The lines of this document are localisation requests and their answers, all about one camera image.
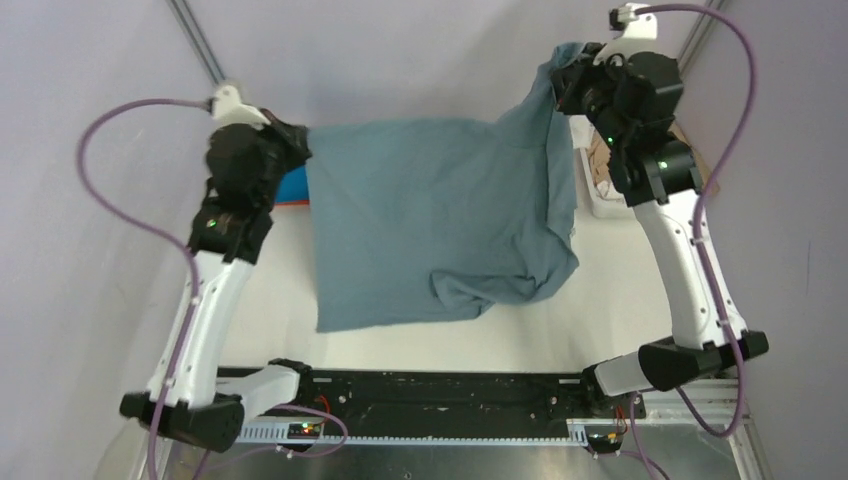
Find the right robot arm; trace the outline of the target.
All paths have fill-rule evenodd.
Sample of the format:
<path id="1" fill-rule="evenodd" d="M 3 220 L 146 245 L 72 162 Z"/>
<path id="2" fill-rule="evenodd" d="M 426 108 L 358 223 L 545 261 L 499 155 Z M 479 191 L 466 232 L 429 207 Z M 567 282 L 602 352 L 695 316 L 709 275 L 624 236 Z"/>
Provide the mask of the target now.
<path id="1" fill-rule="evenodd" d="M 580 394 L 598 418 L 637 390 L 669 391 L 769 351 L 729 297 L 707 221 L 695 212 L 704 181 L 693 150 L 671 131 L 683 94 L 676 60 L 650 51 L 602 54 L 588 43 L 551 75 L 555 109 L 584 115 L 610 150 L 615 189 L 646 234 L 671 312 L 669 337 L 588 367 Z"/>

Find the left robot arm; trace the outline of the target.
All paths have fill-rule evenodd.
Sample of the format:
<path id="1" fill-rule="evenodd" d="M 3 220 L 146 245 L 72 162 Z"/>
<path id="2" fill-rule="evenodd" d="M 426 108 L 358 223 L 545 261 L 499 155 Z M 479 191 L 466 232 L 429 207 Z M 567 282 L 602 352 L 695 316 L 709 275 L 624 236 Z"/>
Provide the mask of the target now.
<path id="1" fill-rule="evenodd" d="M 308 130 L 262 109 L 255 121 L 223 124 L 209 139 L 210 176 L 187 242 L 192 262 L 175 324 L 147 387 L 119 412 L 153 434 L 223 453 L 243 425 L 280 405 L 292 416 L 314 406 L 314 387 L 282 360 L 219 385 L 225 337 L 270 232 L 285 174 L 312 155 Z"/>

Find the grey-blue t-shirt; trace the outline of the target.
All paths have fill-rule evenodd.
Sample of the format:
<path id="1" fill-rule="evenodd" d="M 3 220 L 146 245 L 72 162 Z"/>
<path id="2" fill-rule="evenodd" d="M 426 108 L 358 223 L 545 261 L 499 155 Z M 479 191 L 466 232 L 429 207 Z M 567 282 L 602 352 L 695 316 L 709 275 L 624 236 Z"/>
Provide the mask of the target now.
<path id="1" fill-rule="evenodd" d="M 579 261 L 568 119 L 551 74 L 493 122 L 417 118 L 325 126 L 306 164 L 321 333 L 476 318 L 553 296 Z"/>

